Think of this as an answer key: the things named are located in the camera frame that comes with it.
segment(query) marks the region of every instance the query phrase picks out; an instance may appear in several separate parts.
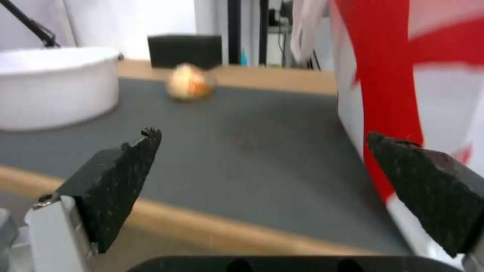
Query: gray table surface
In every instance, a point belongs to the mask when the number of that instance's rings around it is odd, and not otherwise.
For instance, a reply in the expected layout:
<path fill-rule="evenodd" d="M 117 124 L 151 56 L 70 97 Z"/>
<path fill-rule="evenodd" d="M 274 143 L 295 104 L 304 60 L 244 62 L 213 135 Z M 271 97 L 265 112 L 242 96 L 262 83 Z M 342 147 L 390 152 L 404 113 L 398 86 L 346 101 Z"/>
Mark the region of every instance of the gray table surface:
<path fill-rule="evenodd" d="M 119 106 L 99 118 L 0 132 L 0 164 L 67 178 L 98 150 L 153 126 L 163 141 L 145 198 L 410 254 L 338 120 L 335 97 L 220 88 L 206 101 L 175 103 L 162 82 L 120 79 Z"/>

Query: white container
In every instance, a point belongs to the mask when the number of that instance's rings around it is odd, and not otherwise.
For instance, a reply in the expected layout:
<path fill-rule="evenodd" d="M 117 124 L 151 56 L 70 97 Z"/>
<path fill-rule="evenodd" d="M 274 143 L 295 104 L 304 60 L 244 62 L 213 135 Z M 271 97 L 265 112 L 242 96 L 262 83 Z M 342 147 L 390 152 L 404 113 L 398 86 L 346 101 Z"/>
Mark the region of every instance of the white container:
<path fill-rule="evenodd" d="M 0 130 L 60 127 L 110 111 L 117 56 L 107 47 L 0 52 Z"/>

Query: wooden countertop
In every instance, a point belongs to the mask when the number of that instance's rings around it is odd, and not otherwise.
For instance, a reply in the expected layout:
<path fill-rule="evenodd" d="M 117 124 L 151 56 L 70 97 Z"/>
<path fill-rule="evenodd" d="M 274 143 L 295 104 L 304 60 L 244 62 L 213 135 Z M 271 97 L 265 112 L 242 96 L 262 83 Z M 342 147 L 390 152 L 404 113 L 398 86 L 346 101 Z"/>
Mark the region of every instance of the wooden countertop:
<path fill-rule="evenodd" d="M 123 60 L 119 76 L 166 80 L 171 70 L 152 69 L 147 61 Z M 210 71 L 218 84 L 245 88 L 336 94 L 331 72 L 218 67 Z M 62 180 L 0 166 L 0 190 L 29 197 L 54 191 Z M 246 255 L 375 255 L 365 249 L 314 239 L 220 218 L 147 199 L 138 199 L 127 224 L 155 235 L 171 236 L 228 254 Z"/>

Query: red stripe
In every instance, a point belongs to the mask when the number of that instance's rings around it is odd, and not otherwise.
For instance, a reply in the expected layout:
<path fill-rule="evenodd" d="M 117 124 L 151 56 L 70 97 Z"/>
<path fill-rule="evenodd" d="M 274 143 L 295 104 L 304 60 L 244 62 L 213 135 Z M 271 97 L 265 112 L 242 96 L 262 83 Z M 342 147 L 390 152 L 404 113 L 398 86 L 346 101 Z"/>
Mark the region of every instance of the red stripe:
<path fill-rule="evenodd" d="M 356 56 L 364 142 L 368 132 L 378 131 L 423 144 L 408 46 L 408 0 L 336 3 Z M 394 190 L 366 144 L 363 158 L 380 196 L 386 200 Z"/>
<path fill-rule="evenodd" d="M 415 63 L 484 64 L 484 18 L 448 26 L 410 41 Z"/>

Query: black pole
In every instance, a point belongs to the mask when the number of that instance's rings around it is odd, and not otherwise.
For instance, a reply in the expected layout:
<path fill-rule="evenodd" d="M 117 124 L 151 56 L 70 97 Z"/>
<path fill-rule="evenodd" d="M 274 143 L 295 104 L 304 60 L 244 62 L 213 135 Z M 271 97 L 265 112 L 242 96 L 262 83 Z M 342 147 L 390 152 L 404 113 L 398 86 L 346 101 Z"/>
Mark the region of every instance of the black pole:
<path fill-rule="evenodd" d="M 48 29 L 27 17 L 19 8 L 17 8 L 9 0 L 0 0 L 2 4 L 10 13 L 13 14 L 22 24 L 24 24 L 30 31 L 32 31 L 41 41 L 45 47 L 59 46 L 56 43 L 55 35 Z"/>
<path fill-rule="evenodd" d="M 241 56 L 241 0 L 227 0 L 228 63 L 240 64 Z"/>
<path fill-rule="evenodd" d="M 269 25 L 269 0 L 259 0 L 259 64 L 267 63 L 267 27 Z"/>

